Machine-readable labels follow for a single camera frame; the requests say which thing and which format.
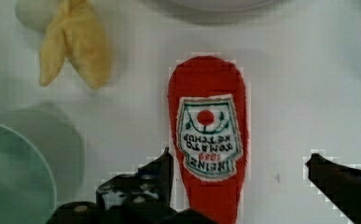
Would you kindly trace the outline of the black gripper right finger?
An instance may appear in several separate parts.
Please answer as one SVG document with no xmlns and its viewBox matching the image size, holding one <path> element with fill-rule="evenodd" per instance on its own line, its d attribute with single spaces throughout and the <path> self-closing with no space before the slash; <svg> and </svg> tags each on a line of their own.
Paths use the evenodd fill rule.
<svg viewBox="0 0 361 224">
<path fill-rule="evenodd" d="M 354 224 L 361 224 L 361 170 L 313 153 L 305 163 L 308 179 Z"/>
</svg>

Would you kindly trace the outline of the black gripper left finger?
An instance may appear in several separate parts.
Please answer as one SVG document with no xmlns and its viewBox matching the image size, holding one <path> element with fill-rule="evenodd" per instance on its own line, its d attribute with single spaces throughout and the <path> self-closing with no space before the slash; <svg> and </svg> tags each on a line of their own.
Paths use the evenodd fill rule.
<svg viewBox="0 0 361 224">
<path fill-rule="evenodd" d="M 94 203 L 59 206 L 46 224 L 217 224 L 193 209 L 172 209 L 173 179 L 174 157 L 165 150 L 135 173 L 104 182 Z"/>
</svg>

